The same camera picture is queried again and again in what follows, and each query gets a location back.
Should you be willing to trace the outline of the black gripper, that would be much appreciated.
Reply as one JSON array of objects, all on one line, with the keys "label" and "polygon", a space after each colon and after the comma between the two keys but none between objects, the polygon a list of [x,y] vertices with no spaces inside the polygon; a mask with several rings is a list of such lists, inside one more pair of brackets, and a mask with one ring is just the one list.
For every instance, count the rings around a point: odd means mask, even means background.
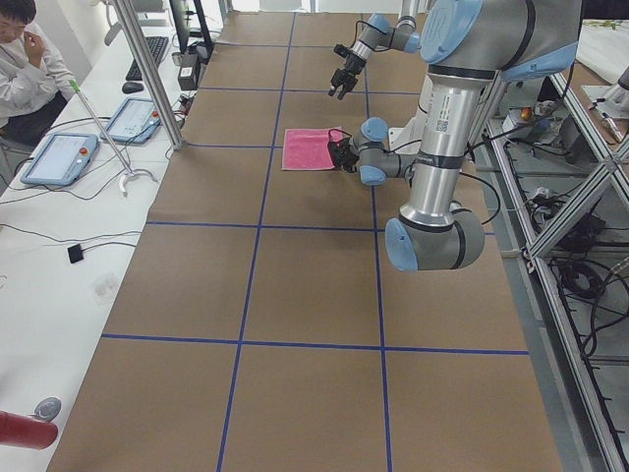
[{"label": "black gripper", "polygon": [[367,61],[362,57],[349,53],[342,68],[336,69],[330,79],[329,96],[337,93],[337,99],[342,100],[351,92],[358,82],[358,76],[363,72]]},{"label": "black gripper", "polygon": [[348,173],[355,173],[357,171],[357,163],[359,161],[359,157],[353,153],[351,148],[351,139],[343,138],[341,139],[344,145],[344,155],[342,164],[340,167],[334,167],[335,170],[344,170]]}]

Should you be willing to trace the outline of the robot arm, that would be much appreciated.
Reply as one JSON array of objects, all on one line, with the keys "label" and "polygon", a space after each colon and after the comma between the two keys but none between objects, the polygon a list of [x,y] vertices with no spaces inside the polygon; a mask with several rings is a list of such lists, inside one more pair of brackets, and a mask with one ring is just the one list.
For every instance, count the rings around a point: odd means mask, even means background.
[{"label": "robot arm", "polygon": [[341,100],[351,92],[373,53],[388,50],[417,53],[421,45],[416,19],[420,5],[420,1],[403,1],[394,26],[377,13],[367,21],[356,21],[353,43],[350,46],[337,43],[333,48],[344,64],[333,73],[328,95]]},{"label": "robot arm", "polygon": [[400,270],[456,269],[482,253],[479,219],[453,198],[483,89],[561,72],[576,58],[583,5],[579,1],[437,1],[422,25],[420,5],[406,1],[395,24],[373,15],[351,46],[337,45],[344,65],[329,92],[351,91],[370,56],[380,50],[417,53],[431,85],[418,150],[384,147],[388,128],[379,118],[330,151],[336,165],[357,166],[370,186],[394,177],[410,183],[409,200],[385,226],[391,263]]}]

